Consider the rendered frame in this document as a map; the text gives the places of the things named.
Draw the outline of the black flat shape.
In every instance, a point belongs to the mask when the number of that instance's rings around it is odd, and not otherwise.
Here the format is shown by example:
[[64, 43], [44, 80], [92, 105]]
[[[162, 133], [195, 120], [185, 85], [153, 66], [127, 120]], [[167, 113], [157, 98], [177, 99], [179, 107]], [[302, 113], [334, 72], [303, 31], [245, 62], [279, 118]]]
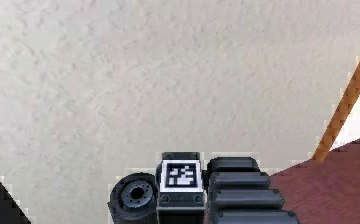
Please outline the black flat shape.
[[0, 224], [32, 224], [0, 181]]

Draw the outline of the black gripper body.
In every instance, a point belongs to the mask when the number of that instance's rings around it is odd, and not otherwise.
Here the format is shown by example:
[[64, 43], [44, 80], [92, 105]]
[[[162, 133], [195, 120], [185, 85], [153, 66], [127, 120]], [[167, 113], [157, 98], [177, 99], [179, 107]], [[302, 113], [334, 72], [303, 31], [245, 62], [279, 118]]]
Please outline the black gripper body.
[[132, 173], [120, 179], [109, 195], [113, 224], [157, 224], [157, 186], [149, 173]]

